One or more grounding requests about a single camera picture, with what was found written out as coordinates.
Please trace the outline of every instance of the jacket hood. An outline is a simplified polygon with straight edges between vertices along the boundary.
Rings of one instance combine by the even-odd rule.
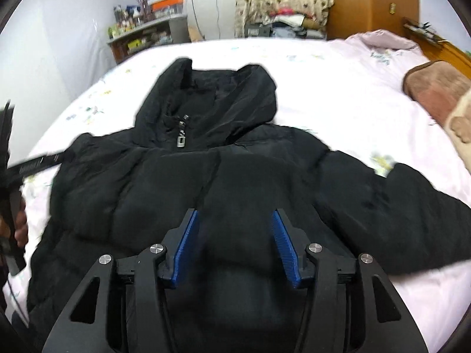
[[[176,150],[183,127],[184,151],[223,146],[275,116],[276,85],[260,65],[205,71],[192,63],[178,59],[158,78],[136,115],[135,144]]]

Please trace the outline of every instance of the bed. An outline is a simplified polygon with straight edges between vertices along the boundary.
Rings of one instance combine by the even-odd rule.
[[[275,123],[309,131],[377,174],[386,175],[395,162],[408,164],[436,189],[471,206],[471,176],[453,145],[401,90],[404,74],[427,58],[412,41],[385,31],[345,41],[239,39],[149,49],[108,72],[75,100],[30,156],[65,149],[81,133],[104,135],[132,127],[155,79],[178,57],[192,58],[196,69],[238,69],[260,63],[277,84]],[[10,278],[23,309],[31,277],[29,261],[48,220],[56,171],[57,167],[29,178],[23,188],[30,227],[28,267]],[[470,306],[471,261],[391,279],[429,352],[438,352]],[[16,305],[8,287],[4,292],[11,312]]]

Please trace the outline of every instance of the zipper pull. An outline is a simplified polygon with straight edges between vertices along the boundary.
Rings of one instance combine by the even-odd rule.
[[[184,120],[190,118],[188,115],[183,116]],[[177,147],[183,148],[185,147],[185,126],[187,124],[184,121],[180,121],[178,123],[178,127],[180,128],[180,134],[177,137]]]
[[[184,135],[179,135],[177,138],[177,147],[185,147],[185,136]]]

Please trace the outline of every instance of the black puffer jacket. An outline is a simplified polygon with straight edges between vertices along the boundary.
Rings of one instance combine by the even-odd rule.
[[[312,241],[344,256],[371,253],[389,274],[471,257],[465,204],[408,166],[383,178],[302,130],[270,124],[275,89],[261,66],[196,71],[177,60],[134,128],[73,143],[77,157],[56,176],[31,261],[38,346],[99,256],[160,242],[189,207],[200,211],[200,249],[187,282],[168,294],[183,353],[293,350],[305,294],[290,288],[274,246],[276,208]]]

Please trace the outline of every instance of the wooden wardrobe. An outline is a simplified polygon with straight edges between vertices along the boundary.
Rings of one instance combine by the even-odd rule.
[[[419,0],[335,0],[327,23],[329,39],[387,29],[404,35],[402,18],[419,20]]]

